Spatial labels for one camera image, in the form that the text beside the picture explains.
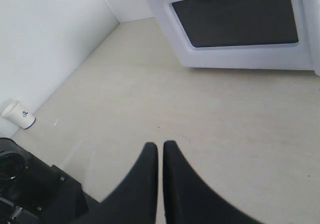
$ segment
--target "white paper cup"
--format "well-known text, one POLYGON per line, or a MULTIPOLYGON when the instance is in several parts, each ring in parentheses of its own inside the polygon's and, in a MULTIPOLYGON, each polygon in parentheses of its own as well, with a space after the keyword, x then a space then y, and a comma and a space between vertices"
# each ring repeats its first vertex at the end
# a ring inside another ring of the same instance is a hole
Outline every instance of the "white paper cup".
POLYGON ((1 117, 20 126, 22 129, 30 128, 36 120, 18 100, 12 101, 2 112, 1 117))

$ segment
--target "light wooden surface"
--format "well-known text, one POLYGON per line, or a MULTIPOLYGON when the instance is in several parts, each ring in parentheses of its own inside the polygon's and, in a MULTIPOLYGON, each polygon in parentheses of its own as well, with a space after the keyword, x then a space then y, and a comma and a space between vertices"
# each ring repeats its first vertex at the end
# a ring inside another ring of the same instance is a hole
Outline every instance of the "light wooden surface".
POLYGON ((200 176, 251 216, 320 223, 320 78, 313 72, 184 68, 149 19, 121 24, 35 115, 14 140, 98 200, 145 142, 161 155, 163 142, 174 139, 200 176))

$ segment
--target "dark screen panel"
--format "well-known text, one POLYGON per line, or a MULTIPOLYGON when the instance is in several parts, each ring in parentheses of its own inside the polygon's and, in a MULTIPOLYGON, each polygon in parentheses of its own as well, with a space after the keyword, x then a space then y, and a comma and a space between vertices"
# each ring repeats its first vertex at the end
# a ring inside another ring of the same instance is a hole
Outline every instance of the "dark screen panel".
POLYGON ((195 47, 299 41, 291 0, 184 0, 172 6, 195 47))

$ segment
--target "white wall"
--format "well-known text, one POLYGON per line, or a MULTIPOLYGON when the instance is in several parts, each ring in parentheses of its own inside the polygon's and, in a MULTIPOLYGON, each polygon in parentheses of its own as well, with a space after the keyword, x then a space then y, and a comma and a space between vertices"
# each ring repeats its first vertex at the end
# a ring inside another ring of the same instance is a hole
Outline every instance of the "white wall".
POLYGON ((121 23, 153 17, 146 0, 107 0, 107 2, 121 23))
MULTIPOLYGON (((13 98, 30 112, 119 24, 105 0, 0 0, 0 18, 0 107, 13 98)), ((6 136, 17 129, 0 118, 6 136)))

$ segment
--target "scratch mark on surface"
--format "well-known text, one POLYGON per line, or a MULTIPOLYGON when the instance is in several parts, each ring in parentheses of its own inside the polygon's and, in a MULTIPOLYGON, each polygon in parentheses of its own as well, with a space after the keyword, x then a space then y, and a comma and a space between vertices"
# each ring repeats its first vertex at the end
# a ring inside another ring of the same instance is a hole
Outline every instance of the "scratch mark on surface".
POLYGON ((75 153, 78 151, 78 149, 82 146, 84 141, 85 140, 80 140, 73 146, 68 156, 63 160, 62 164, 60 165, 61 170, 64 170, 65 167, 69 164, 69 162, 71 161, 75 153))
POLYGON ((92 147, 92 151, 91 151, 91 156, 90 156, 90 162, 89 162, 89 165, 88 165, 88 168, 87 168, 87 171, 86 171, 86 175, 85 175, 85 178, 84 178, 84 192, 85 193, 89 193, 89 191, 90 191, 90 186, 91 186, 91 183, 92 183, 92 181, 93 181, 93 170, 94 170, 94 168, 95 168, 95 166, 96 166, 96 147, 95 147, 96 145, 94 145, 93 147, 92 147))
POLYGON ((54 126, 56 126, 56 124, 59 122, 59 118, 57 119, 57 121, 55 122, 54 126))

